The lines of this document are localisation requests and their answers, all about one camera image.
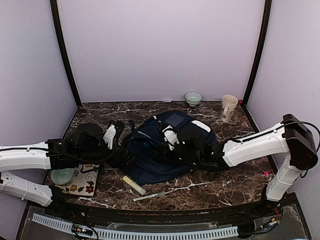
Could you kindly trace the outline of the navy blue student backpack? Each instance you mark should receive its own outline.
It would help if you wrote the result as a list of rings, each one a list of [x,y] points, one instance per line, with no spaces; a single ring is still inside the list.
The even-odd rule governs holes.
[[[133,126],[122,143],[136,155],[136,158],[130,170],[122,171],[139,185],[149,185],[163,183],[197,169],[184,165],[168,166],[155,161],[155,146],[164,142],[157,130],[158,121],[168,123],[179,130],[193,120],[197,119],[183,111],[169,110],[150,117],[138,127]],[[144,146],[144,142],[150,144],[150,149]]]

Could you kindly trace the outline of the yellow highlighter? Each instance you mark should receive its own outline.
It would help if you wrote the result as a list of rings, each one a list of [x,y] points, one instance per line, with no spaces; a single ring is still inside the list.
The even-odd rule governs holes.
[[[135,191],[137,191],[140,195],[144,195],[146,193],[146,190],[142,188],[140,185],[138,185],[135,181],[133,181],[128,176],[124,176],[122,180],[127,183],[130,187],[132,187]]]

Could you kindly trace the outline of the white green pen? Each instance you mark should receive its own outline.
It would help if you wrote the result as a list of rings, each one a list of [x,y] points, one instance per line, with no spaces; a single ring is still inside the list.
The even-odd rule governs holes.
[[[132,202],[138,202],[138,201],[141,201],[141,200],[155,198],[155,197],[163,196],[165,194],[166,194],[165,192],[161,192],[161,193],[154,193],[154,194],[150,194],[150,195],[146,195],[146,196],[141,196],[141,197],[133,198]]]

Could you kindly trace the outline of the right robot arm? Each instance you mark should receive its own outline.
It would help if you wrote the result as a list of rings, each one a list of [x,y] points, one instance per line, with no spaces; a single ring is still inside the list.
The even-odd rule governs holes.
[[[206,142],[202,131],[209,128],[203,123],[177,130],[171,124],[160,122],[158,129],[179,160],[211,172],[221,172],[265,156],[284,154],[280,169],[267,184],[265,198],[255,205],[255,213],[266,217],[274,210],[274,202],[282,199],[302,172],[318,163],[319,148],[315,146],[308,125],[308,122],[286,114],[282,122],[265,131],[216,144]]]

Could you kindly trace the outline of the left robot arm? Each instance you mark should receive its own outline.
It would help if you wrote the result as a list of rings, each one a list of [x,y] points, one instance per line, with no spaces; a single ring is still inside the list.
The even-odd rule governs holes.
[[[120,167],[129,159],[128,151],[118,145],[125,123],[111,120],[106,130],[95,123],[78,125],[69,138],[48,139],[31,145],[0,148],[0,191],[37,203],[60,218],[67,218],[70,206],[63,201],[62,190],[12,174],[15,170],[74,169],[79,165],[108,163]]]

